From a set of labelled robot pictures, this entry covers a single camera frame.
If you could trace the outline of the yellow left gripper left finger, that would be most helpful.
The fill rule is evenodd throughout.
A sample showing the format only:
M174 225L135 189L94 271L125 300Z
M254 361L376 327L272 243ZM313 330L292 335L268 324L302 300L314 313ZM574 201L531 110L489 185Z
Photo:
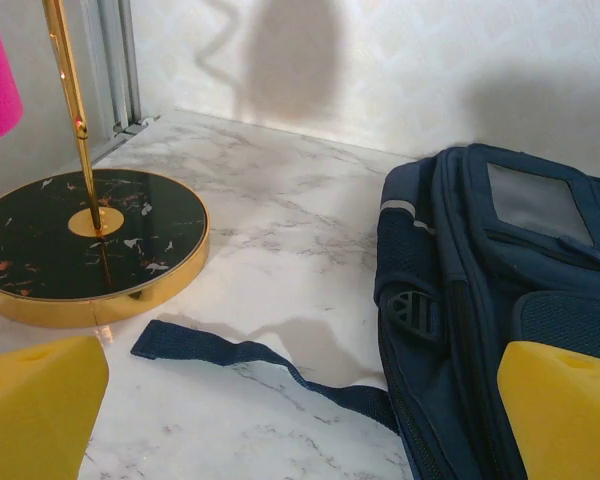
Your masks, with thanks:
M77 480L108 378L93 336L0 354L0 480Z

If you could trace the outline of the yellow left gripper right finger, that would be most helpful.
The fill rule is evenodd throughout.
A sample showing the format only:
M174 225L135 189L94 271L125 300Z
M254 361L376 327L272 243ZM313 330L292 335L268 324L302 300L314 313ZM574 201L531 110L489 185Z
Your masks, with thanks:
M497 383L528 480L600 480L600 359L526 341Z

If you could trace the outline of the navy blue student backpack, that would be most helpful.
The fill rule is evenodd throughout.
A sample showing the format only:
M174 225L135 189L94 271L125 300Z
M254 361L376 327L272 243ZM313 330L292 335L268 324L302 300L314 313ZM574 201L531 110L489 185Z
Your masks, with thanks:
M497 373L516 341L600 359L600 178L483 144L394 168L373 296L386 388L304 387L397 434L416 480L528 480Z

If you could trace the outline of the gold cup stand black base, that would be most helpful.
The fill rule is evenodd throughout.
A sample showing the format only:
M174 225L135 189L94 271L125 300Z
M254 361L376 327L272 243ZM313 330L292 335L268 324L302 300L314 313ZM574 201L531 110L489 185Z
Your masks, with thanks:
M106 325L195 279L209 254L210 216L176 180L92 166L63 0L42 5L81 168L0 197L0 314L47 328Z

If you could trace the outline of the aluminium frame post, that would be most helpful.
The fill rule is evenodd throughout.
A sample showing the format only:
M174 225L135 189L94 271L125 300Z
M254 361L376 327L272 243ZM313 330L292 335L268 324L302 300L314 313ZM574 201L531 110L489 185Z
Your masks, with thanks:
M93 148L99 162L157 118L143 114L131 0L81 0L104 140Z

